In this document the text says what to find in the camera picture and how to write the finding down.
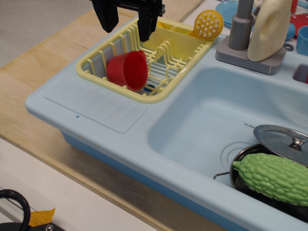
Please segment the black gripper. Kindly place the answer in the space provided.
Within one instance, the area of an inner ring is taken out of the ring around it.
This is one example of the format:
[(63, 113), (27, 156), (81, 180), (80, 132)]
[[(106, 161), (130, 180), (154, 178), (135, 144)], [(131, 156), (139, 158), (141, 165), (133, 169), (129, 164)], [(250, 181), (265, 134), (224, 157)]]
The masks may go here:
[(165, 5), (161, 0), (92, 0), (92, 4), (102, 28), (107, 33), (112, 32), (118, 24), (118, 7), (138, 12), (141, 42), (149, 40), (156, 29), (158, 16), (165, 13)]

